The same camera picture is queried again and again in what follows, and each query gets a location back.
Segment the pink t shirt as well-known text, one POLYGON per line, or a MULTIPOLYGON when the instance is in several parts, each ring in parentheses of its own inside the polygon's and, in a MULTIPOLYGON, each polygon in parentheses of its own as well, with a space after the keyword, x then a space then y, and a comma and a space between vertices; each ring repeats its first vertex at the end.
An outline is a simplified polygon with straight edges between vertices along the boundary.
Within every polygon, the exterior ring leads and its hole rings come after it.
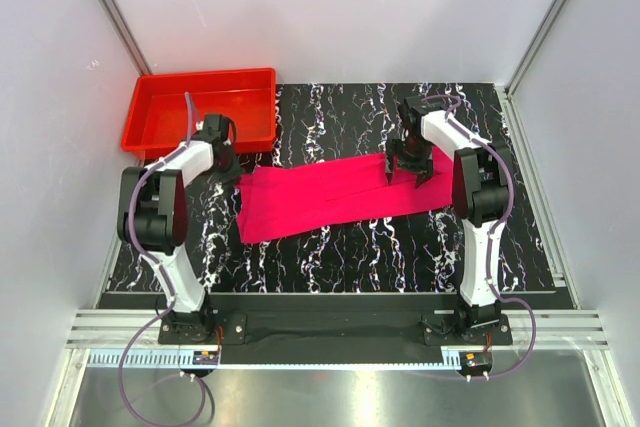
POLYGON ((370 154, 296 168, 258 166, 239 183, 240 240, 258 244, 323 226, 438 210, 452 203, 453 162, 434 151, 434 175, 421 186, 385 156, 370 154))

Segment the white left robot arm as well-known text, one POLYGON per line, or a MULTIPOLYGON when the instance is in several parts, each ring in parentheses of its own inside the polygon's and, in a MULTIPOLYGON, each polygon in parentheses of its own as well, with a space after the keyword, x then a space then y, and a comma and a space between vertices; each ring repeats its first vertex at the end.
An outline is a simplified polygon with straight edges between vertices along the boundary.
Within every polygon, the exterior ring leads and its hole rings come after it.
POLYGON ((165 295, 165 310, 158 314, 162 343, 204 343, 219 331, 185 245, 186 187, 203 173, 222 184, 242 175, 235 137, 230 118, 207 114, 170 154, 145 167, 128 167, 121 174, 117 235, 151 266, 165 295))

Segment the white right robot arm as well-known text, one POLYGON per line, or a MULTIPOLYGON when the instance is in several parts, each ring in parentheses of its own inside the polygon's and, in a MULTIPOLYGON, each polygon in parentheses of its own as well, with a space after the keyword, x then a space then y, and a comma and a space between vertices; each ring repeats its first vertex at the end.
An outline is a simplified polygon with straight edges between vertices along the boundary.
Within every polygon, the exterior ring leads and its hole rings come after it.
POLYGON ((435 176, 436 149, 453 162, 452 204, 464 230, 464 268, 454 312, 438 326, 441 338, 455 334, 476 343, 500 327, 502 299, 497 287, 499 245, 514 206, 511 157, 504 144, 464 127, 455 110, 462 99, 450 94, 409 97, 397 106, 403 137, 385 144, 385 176, 413 174, 416 186, 435 176))

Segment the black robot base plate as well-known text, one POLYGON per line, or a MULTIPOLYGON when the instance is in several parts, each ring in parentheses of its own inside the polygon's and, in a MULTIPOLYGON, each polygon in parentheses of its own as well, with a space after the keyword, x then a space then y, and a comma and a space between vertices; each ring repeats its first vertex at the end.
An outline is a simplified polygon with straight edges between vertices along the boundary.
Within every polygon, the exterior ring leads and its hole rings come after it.
POLYGON ((426 364, 443 347, 513 343, 506 318, 470 327, 452 293, 209 294, 226 365, 426 364))

